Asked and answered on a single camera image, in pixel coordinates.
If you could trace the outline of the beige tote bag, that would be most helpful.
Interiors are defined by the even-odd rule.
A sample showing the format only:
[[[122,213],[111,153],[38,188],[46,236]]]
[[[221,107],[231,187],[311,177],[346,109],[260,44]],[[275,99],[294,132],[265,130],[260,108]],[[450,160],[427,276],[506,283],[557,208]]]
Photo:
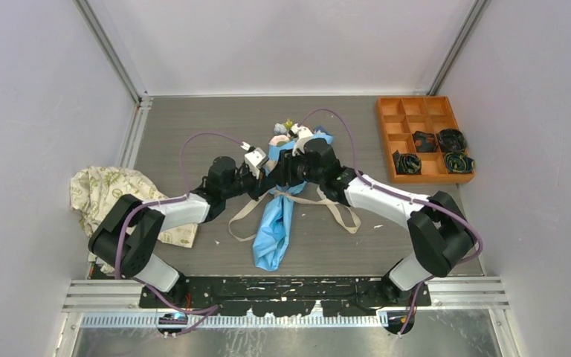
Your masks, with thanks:
[[[342,227],[344,228],[347,232],[349,232],[350,234],[355,234],[358,232],[360,226],[361,226],[361,220],[359,218],[359,216],[351,209],[351,208],[347,208],[347,212],[350,214],[353,225],[349,226],[345,223],[345,221],[343,220],[343,216],[341,215],[341,212],[339,211],[339,209],[337,208],[338,203],[337,202],[333,202],[329,199],[327,199],[325,197],[325,195],[321,192],[320,188],[316,189],[316,193],[319,196],[320,200],[317,201],[313,201],[311,199],[304,199],[304,198],[299,198],[296,196],[291,195],[290,193],[287,192],[281,192],[281,191],[274,191],[271,192],[269,191],[268,193],[265,193],[264,195],[260,196],[257,200],[250,200],[235,216],[233,216],[229,221],[228,221],[228,232],[229,234],[236,239],[239,242],[246,242],[246,241],[250,241],[256,238],[256,234],[252,234],[248,237],[238,237],[237,235],[235,235],[235,233],[232,230],[232,224],[234,222],[238,222],[242,219],[244,219],[251,211],[254,210],[254,208],[261,202],[264,200],[264,198],[267,195],[272,195],[272,196],[277,196],[277,197],[285,197],[287,199],[289,199],[290,201],[293,201],[294,203],[298,203],[298,204],[302,204],[302,205],[320,205],[320,206],[325,206],[326,208],[329,209],[329,212],[332,214],[332,216],[334,217],[335,221]]]

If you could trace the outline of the blue wrapping paper sheet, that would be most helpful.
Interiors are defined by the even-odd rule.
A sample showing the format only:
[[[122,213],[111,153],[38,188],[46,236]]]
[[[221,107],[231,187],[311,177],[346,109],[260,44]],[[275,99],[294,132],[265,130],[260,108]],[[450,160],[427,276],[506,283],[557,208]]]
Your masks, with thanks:
[[[328,144],[333,142],[333,137],[325,132],[322,126],[314,129],[320,129],[314,133],[314,138],[323,138]],[[269,146],[269,160],[278,160],[281,152],[292,151],[293,146],[293,141],[281,147]],[[296,196],[305,186],[305,182],[285,188],[277,186],[271,192],[281,191]],[[293,211],[294,202],[282,196],[274,196],[266,204],[253,244],[254,263],[257,268],[266,271],[276,271],[279,268],[289,245]]]

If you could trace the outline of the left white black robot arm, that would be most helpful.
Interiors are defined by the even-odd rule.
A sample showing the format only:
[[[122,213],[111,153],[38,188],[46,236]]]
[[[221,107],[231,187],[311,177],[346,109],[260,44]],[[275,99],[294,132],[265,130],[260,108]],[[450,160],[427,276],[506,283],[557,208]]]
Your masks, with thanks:
[[[227,156],[213,160],[201,184],[186,196],[143,202],[132,194],[121,196],[88,242],[88,249],[110,264],[120,276],[139,280],[158,290],[170,307],[187,297],[183,273],[154,253],[162,231],[214,220],[228,199],[249,195],[258,199],[269,186],[265,177],[268,156],[260,149],[245,154],[240,166]]]

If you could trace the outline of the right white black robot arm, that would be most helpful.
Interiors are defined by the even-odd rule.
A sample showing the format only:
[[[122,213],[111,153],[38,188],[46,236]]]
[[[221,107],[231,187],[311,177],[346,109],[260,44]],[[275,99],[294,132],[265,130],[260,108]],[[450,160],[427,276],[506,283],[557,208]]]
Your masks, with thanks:
[[[276,185],[316,184],[330,201],[375,213],[407,230],[412,253],[381,279],[384,298],[392,305],[402,305],[420,283],[446,277],[468,260],[470,250],[480,251],[478,233],[449,194],[424,196],[382,184],[343,165],[323,138],[277,148],[269,158],[268,178]]]

